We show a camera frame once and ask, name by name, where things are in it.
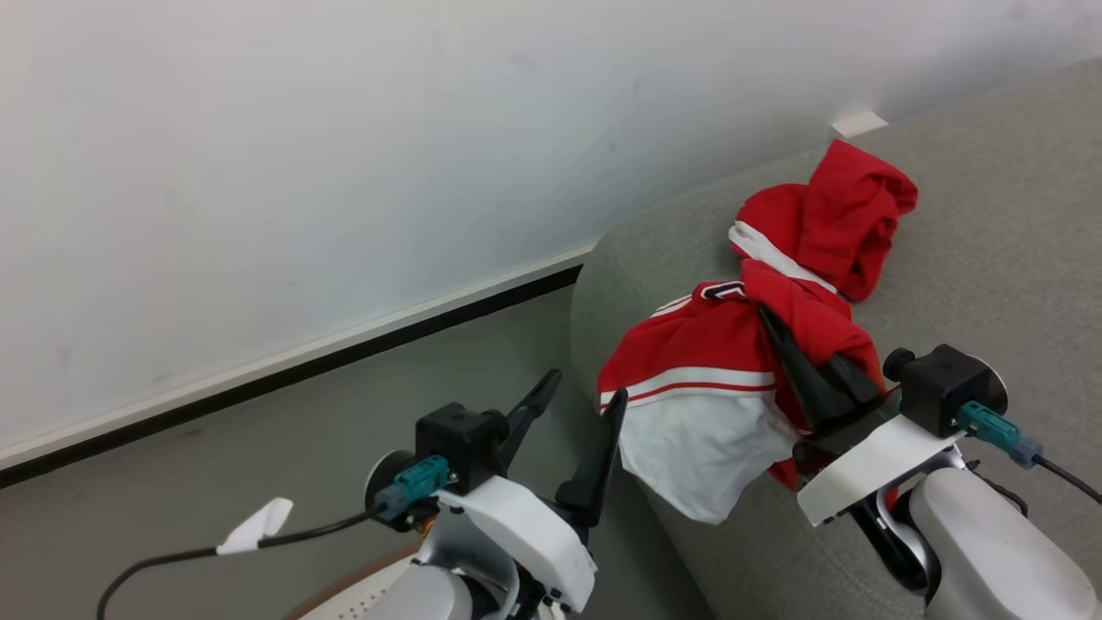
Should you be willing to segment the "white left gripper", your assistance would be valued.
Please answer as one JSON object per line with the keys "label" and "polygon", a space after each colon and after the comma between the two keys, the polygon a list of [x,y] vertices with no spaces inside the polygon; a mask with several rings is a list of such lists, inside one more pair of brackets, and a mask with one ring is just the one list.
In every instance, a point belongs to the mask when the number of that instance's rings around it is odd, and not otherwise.
{"label": "white left gripper", "polygon": [[[561,378],[561,370],[549,370],[508,412],[508,433],[498,452],[501,470],[511,466],[531,425],[545,413]],[[601,413],[594,447],[559,485],[555,505],[566,519],[527,487],[491,476],[468,494],[436,492],[440,513],[417,561],[480,581],[498,607],[486,619],[536,619],[536,610],[521,612],[523,598],[537,605],[550,598],[570,612],[583,611],[597,567],[574,529],[601,522],[628,403],[625,387],[613,393]]]}

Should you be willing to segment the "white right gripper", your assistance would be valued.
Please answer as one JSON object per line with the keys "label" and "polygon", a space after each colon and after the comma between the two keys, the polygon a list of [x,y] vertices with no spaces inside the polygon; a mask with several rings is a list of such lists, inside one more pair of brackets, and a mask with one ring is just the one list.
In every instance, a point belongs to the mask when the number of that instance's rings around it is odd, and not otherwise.
{"label": "white right gripper", "polygon": [[[757,313],[809,429],[838,426],[854,407],[879,400],[880,388],[876,381],[851,358],[834,353],[827,365],[822,365],[821,373],[804,356],[795,334],[779,315],[765,305],[759,305]],[[882,418],[885,413],[894,416],[884,420],[834,463],[827,464],[796,494],[796,502],[812,526],[839,516],[869,494],[898,487],[934,463],[938,456],[961,455],[957,440],[964,439],[964,431],[937,438],[901,415],[899,403],[899,396],[887,398],[875,412],[875,418]]]}

